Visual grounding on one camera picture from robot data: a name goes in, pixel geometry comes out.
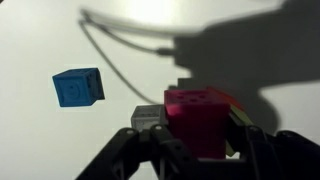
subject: pink block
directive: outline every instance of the pink block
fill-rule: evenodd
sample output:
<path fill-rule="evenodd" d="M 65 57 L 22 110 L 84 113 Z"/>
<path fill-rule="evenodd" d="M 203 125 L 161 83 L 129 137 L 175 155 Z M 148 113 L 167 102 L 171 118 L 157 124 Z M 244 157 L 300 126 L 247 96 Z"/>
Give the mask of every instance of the pink block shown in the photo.
<path fill-rule="evenodd" d="M 226 120 L 230 105 L 218 94 L 201 91 L 165 91 L 169 129 L 198 158 L 225 158 Z"/>

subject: blue cube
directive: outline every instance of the blue cube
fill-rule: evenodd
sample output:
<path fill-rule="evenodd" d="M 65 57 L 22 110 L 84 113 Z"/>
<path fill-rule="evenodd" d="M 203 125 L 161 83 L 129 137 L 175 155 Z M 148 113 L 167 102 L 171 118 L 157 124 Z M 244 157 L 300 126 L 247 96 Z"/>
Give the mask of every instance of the blue cube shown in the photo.
<path fill-rule="evenodd" d="M 98 68 L 70 69 L 52 78 L 61 107 L 91 106 L 104 99 Z"/>

